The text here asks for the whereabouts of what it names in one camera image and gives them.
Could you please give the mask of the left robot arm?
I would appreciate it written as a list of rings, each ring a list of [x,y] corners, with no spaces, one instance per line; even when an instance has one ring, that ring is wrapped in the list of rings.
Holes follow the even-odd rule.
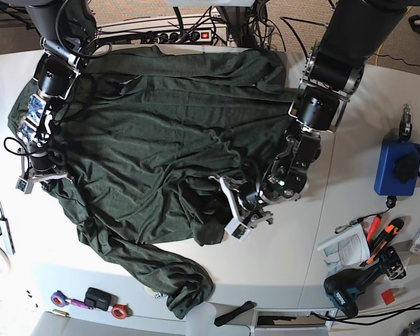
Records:
[[[298,200],[307,171],[320,155],[321,133],[334,133],[363,77],[365,63],[420,1],[338,1],[322,39],[306,56],[288,115],[285,145],[265,169],[249,162],[253,175],[236,180],[214,176],[227,205],[224,231],[242,241],[273,215],[264,208]]]

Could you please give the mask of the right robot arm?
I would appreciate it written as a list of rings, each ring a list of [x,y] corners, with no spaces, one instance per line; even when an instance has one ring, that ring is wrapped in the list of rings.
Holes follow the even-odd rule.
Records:
[[[87,1],[16,1],[41,37],[43,55],[33,79],[36,91],[26,107],[9,115],[8,126],[20,145],[22,173],[16,188],[29,194],[35,184],[71,180],[66,155],[55,147],[56,115],[64,108],[74,83],[85,77],[88,62],[99,58],[103,44]]]

